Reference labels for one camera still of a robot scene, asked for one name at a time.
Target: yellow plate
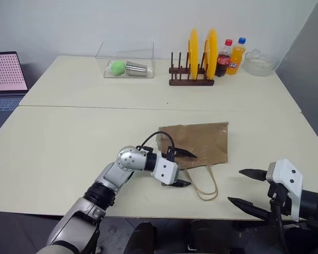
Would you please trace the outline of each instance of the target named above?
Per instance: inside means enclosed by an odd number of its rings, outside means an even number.
[[[191,31],[189,39],[189,61],[191,65],[190,73],[193,79],[198,76],[198,35],[197,29]]]
[[[207,67],[206,77],[207,79],[212,80],[214,78],[214,74],[216,72],[217,67],[217,57],[218,57],[218,42],[217,42],[217,33],[216,30],[211,29],[208,32],[205,46],[204,46],[204,53],[205,53],[205,68]]]

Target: green ball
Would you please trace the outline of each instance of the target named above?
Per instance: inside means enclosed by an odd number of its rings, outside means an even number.
[[[115,61],[111,66],[111,74],[114,76],[119,76],[124,74],[126,71],[126,64],[123,61]]]

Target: laptop keyboard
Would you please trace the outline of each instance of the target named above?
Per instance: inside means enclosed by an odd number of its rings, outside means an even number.
[[[19,105],[22,97],[0,98],[0,111],[13,111]]]

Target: metal cup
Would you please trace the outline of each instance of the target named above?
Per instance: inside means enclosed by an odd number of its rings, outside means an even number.
[[[129,76],[147,76],[147,66],[136,64],[135,62],[126,62],[126,74]]]

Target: white table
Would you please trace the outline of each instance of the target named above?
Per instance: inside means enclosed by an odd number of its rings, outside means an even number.
[[[177,87],[169,86],[169,66],[169,60],[156,60],[154,78],[103,78],[95,58],[60,56],[20,105],[300,112],[275,73],[255,77],[240,70],[215,77],[214,86]]]
[[[227,197],[269,209],[269,185],[238,170],[267,169],[283,157],[303,173],[304,188],[318,192],[318,138],[300,113],[19,106],[0,129],[0,211],[62,215],[123,146],[141,144],[159,126],[224,121],[229,157],[212,166],[219,188],[215,200],[201,201],[191,186],[162,187],[139,172],[108,215],[257,219]],[[190,172],[197,185],[211,190],[205,169]]]

